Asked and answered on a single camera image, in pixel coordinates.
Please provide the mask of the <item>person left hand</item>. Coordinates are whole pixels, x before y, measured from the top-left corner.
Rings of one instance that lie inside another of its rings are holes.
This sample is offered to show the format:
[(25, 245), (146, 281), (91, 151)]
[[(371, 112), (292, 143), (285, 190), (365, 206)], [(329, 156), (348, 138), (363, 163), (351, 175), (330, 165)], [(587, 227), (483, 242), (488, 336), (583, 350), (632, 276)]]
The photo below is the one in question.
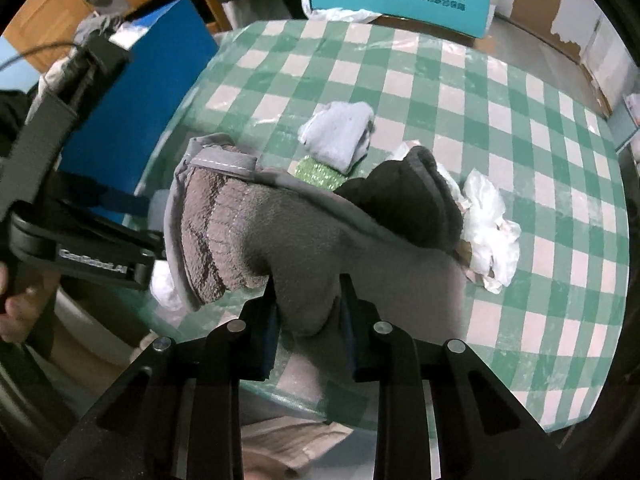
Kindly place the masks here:
[(60, 282), (60, 274), (20, 264), (14, 272), (1, 263), (1, 339), (24, 342)]

